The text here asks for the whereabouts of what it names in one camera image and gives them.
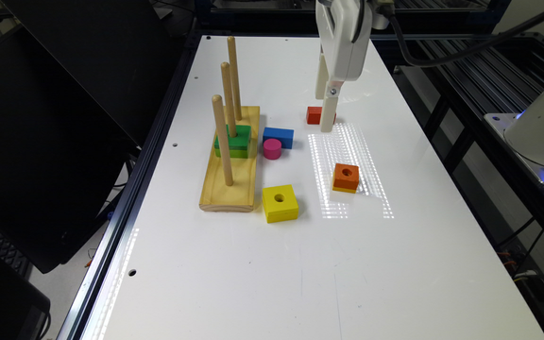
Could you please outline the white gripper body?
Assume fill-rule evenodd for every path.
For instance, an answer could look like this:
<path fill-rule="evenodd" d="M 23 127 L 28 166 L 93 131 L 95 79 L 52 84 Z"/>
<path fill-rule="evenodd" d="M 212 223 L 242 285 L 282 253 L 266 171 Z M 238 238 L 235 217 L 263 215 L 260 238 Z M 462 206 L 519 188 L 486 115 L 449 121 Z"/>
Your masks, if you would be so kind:
<path fill-rule="evenodd" d="M 317 2 L 315 18 L 330 81 L 354 81 L 363 72 L 372 26 L 367 1 Z"/>

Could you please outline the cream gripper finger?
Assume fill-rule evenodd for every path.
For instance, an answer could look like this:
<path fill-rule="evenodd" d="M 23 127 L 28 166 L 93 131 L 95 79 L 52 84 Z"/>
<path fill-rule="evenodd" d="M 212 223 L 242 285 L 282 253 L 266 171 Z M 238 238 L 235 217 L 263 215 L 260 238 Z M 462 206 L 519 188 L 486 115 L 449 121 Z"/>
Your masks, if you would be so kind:
<path fill-rule="evenodd" d="M 331 132 L 335 120 L 335 114 L 337 105 L 339 102 L 339 95 L 343 86 L 343 81 L 327 81 L 321 88 L 320 97 L 323 100 L 321 118 L 320 118 L 320 131 Z"/>
<path fill-rule="evenodd" d="M 326 86 L 328 82 L 328 69 L 323 52 L 319 54 L 318 71 L 316 76 L 315 85 L 315 98 L 317 100 L 323 100 L 326 92 Z"/>

